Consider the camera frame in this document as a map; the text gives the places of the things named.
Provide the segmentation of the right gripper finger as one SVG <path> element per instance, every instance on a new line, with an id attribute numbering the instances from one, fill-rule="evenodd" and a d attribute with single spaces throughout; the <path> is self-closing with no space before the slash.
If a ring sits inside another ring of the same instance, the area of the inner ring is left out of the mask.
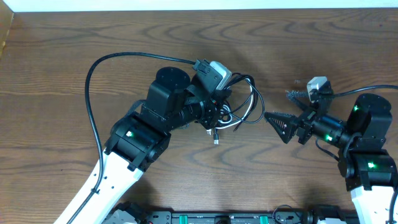
<path id="1" fill-rule="evenodd" d="M 288 143 L 296 134 L 298 117 L 280 112 L 265 112 L 265 120 L 274 128 L 284 143 Z"/>
<path id="2" fill-rule="evenodd" d="M 288 98 L 289 101 L 298 106 L 301 110 L 306 110 L 309 107 L 309 105 L 306 105 L 305 103 L 299 100 L 299 98 L 308 99 L 308 93 L 306 91 L 295 91 L 295 90 L 286 91 L 286 97 Z"/>

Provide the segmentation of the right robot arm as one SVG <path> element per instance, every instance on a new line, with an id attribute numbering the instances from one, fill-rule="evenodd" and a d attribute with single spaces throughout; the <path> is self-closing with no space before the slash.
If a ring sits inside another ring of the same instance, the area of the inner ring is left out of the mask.
<path id="1" fill-rule="evenodd" d="M 370 90 L 357 90 L 360 95 L 346 121 L 328 113 L 338 96 L 329 81 L 308 88 L 309 105 L 296 99 L 296 91 L 288 94 L 301 115 L 266 112 L 264 118 L 284 143 L 298 136 L 304 145 L 316 137 L 338 148 L 329 155 L 338 163 L 360 223 L 397 223 L 397 165 L 383 148 L 392 123 L 391 104 Z"/>

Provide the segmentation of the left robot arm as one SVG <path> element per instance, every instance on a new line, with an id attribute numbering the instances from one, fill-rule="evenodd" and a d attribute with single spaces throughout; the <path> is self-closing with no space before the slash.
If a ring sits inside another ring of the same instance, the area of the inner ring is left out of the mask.
<path id="1" fill-rule="evenodd" d="M 215 128 L 223 101 L 231 94 L 226 84 L 232 73 L 221 63 L 207 60 L 197 60 L 193 69 L 193 78 L 176 67 L 158 70 L 147 98 L 112 127 L 102 158 L 57 223 L 102 223 L 167 149 L 172 130 L 192 121 L 206 130 Z"/>

